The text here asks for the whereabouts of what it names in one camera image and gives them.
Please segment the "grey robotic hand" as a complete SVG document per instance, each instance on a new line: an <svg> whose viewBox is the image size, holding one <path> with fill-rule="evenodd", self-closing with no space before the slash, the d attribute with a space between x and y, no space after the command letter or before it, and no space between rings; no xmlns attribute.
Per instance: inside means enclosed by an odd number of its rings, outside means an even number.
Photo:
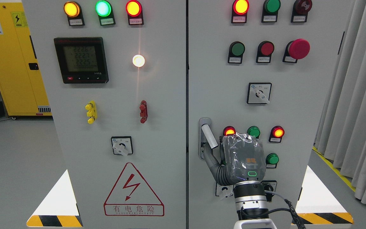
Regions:
<svg viewBox="0 0 366 229"><path fill-rule="evenodd" d="M205 162L217 184L235 185L244 181L261 182L266 172L263 145L254 136L236 133L222 137L225 164L220 164L212 150L205 150Z"/></svg>

